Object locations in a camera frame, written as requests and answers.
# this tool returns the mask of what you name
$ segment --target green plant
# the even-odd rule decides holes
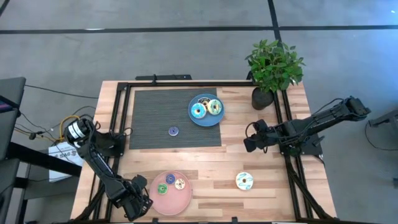
[[[290,84],[301,82],[303,70],[300,65],[305,64],[302,57],[297,59],[297,52],[293,51],[295,46],[278,44],[278,40],[269,45],[267,40],[260,40],[253,46],[255,49],[245,60],[249,62],[253,79],[261,91],[286,90]]]

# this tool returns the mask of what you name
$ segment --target blue plate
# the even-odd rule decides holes
[[[207,97],[211,100],[218,100],[221,102],[221,105],[223,105],[221,112],[218,115],[212,115],[209,112],[206,113],[204,118],[198,119],[198,118],[194,118],[191,114],[191,108],[195,103],[198,103],[198,100],[202,97]],[[223,102],[215,95],[212,94],[201,94],[201,95],[197,95],[195,96],[191,102],[189,103],[188,106],[188,114],[189,117],[191,118],[191,120],[193,122],[195,122],[197,125],[203,126],[203,127],[210,127],[210,126],[214,126],[216,124],[218,124],[221,119],[223,119],[224,116],[224,104]]]

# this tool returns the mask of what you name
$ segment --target gray floor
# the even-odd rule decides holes
[[[398,24],[395,1],[274,2],[280,26]],[[220,25],[270,26],[267,1],[11,0],[0,18],[0,29]],[[398,108],[398,30],[284,31],[281,35],[305,59],[304,84],[312,111],[350,95],[372,109],[369,119]],[[274,33],[0,35],[0,77],[25,76],[28,84],[91,96],[98,95],[103,80],[132,80],[153,73],[242,79],[249,70],[244,57],[259,39],[273,40]],[[95,106],[96,101],[26,88],[21,110],[47,128],[84,105]],[[28,125],[23,119],[18,122]],[[398,177],[398,152],[372,148],[364,137],[364,125],[365,121],[345,122],[322,133],[336,211],[344,220],[396,223],[398,190],[392,178]],[[369,130],[369,135],[379,146],[397,146],[388,126]],[[13,141],[35,149],[49,145],[18,133]],[[27,219],[67,220],[73,195],[32,203]]]

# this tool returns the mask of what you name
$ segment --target gray mat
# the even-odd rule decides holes
[[[135,91],[130,149],[221,146],[219,124],[201,127],[189,118],[189,102],[203,93],[217,95],[216,88]],[[180,131],[175,137],[172,126]]]

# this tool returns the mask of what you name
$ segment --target wooden tabletop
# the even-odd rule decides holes
[[[102,84],[95,113],[95,120],[101,123],[101,132],[107,132],[109,129],[117,84],[117,81],[105,81]],[[133,87],[126,127],[131,126],[135,91],[187,88],[200,87]],[[254,87],[215,88],[217,96],[223,100],[225,109],[225,116],[220,122],[221,146],[129,150],[130,139],[127,139],[126,149],[119,164],[119,175],[124,178],[133,178],[136,174],[143,175],[149,181],[149,188],[152,180],[161,172],[177,170],[188,177],[193,188],[192,201],[184,212],[166,217],[152,208],[146,216],[136,220],[137,222],[151,222],[154,217],[159,218],[160,222],[230,222],[231,217],[252,222],[295,220],[285,162],[278,146],[269,147],[268,153],[264,154],[261,150],[248,153],[243,144],[244,130],[250,122],[264,119],[268,125],[277,124],[274,104],[257,111],[251,106],[251,92]],[[303,85],[291,86],[287,93],[293,119],[310,116]],[[282,116],[286,120],[281,96],[279,100]],[[119,129],[122,106],[121,103],[115,130]],[[335,216],[323,164],[313,156],[302,156],[302,160],[309,191],[327,213]],[[235,184],[236,174],[242,171],[249,172],[254,177],[251,190],[239,190]],[[77,217],[88,205],[93,174],[88,164],[84,163],[71,218]],[[297,192],[301,214],[304,217],[302,194],[299,190]],[[104,217],[106,201],[104,197],[100,218]],[[124,218],[122,208],[112,209],[111,222],[128,222]]]

